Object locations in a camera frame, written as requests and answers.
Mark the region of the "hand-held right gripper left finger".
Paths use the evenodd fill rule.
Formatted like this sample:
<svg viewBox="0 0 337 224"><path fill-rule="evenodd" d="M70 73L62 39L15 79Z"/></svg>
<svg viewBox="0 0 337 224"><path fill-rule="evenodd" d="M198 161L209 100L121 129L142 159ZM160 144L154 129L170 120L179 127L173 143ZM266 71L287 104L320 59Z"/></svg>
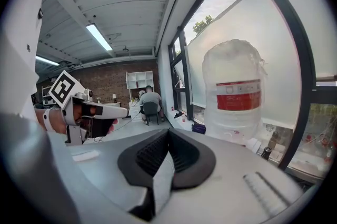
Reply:
<svg viewBox="0 0 337 224"><path fill-rule="evenodd" d="M168 201L167 129L69 150L86 178L122 210L151 221Z"/></svg>

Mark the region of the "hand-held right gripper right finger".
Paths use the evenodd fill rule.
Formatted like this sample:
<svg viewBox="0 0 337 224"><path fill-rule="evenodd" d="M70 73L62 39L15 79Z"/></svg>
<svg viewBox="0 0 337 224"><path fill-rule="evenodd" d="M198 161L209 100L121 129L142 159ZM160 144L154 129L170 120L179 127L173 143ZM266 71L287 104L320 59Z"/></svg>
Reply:
<svg viewBox="0 0 337 224"><path fill-rule="evenodd" d="M288 223L301 188L245 147L186 130L215 154L212 174L198 187L172 191L155 223Z"/></svg>

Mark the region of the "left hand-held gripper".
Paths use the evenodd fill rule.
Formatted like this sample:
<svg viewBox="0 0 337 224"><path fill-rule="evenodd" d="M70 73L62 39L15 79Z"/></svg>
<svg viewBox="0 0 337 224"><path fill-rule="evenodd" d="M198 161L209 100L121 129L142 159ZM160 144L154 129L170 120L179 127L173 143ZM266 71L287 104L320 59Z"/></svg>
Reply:
<svg viewBox="0 0 337 224"><path fill-rule="evenodd" d="M83 144L86 130L74 119L73 104L81 106L81 115L85 118L100 120L122 119L128 116L128 109L91 102L93 93L66 71L63 71L49 90L49 95L61 108L66 123L66 144Z"/></svg>

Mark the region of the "person's left hand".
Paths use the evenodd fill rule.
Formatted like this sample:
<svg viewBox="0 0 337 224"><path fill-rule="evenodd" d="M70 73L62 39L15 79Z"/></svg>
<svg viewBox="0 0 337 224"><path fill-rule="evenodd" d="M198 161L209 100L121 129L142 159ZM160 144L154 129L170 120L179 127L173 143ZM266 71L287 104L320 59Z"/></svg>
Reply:
<svg viewBox="0 0 337 224"><path fill-rule="evenodd" d="M114 131L118 119L94 119L96 116L97 106L86 104L74 104L73 116L76 123L85 128L89 134L89 138L105 137Z"/></svg>

